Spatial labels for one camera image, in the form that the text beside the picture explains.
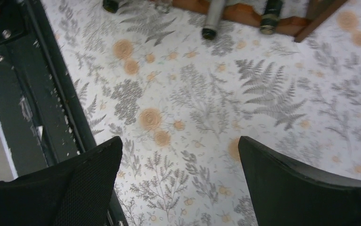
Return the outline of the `clear bottle black cap front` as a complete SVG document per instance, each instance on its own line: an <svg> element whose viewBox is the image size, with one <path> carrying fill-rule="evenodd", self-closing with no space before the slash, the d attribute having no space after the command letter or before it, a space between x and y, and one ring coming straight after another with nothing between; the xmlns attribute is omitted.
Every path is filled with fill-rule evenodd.
<svg viewBox="0 0 361 226"><path fill-rule="evenodd" d="M264 13L261 15L260 32L264 35L275 33L279 24L283 0L267 0Z"/></svg>

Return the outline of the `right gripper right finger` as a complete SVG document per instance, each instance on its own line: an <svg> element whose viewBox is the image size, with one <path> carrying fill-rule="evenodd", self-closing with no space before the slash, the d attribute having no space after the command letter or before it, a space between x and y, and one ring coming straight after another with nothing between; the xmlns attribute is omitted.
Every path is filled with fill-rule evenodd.
<svg viewBox="0 0 361 226"><path fill-rule="evenodd" d="M238 143L260 226L361 226L361 180L278 153L251 137Z"/></svg>

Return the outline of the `green wine bottle brown label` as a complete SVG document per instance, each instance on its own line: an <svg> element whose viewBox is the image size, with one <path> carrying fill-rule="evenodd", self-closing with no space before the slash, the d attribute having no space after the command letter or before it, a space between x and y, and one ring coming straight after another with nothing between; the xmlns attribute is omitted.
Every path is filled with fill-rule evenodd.
<svg viewBox="0 0 361 226"><path fill-rule="evenodd" d="M121 0L102 0L102 7L110 13L116 13L119 9Z"/></svg>

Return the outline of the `green wine bottle silver neck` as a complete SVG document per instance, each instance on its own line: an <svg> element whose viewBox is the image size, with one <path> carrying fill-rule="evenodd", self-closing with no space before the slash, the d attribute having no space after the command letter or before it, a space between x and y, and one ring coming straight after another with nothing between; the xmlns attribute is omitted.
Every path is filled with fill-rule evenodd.
<svg viewBox="0 0 361 226"><path fill-rule="evenodd" d="M226 0L212 0L210 2L205 23L201 31L204 39L214 40L216 38L226 2Z"/></svg>

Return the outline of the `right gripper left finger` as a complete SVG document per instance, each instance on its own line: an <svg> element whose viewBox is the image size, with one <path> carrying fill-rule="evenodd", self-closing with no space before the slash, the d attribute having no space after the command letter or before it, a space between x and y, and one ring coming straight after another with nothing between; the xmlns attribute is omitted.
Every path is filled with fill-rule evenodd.
<svg viewBox="0 0 361 226"><path fill-rule="evenodd" d="M17 179L0 181L0 226L102 226L122 158L120 137Z"/></svg>

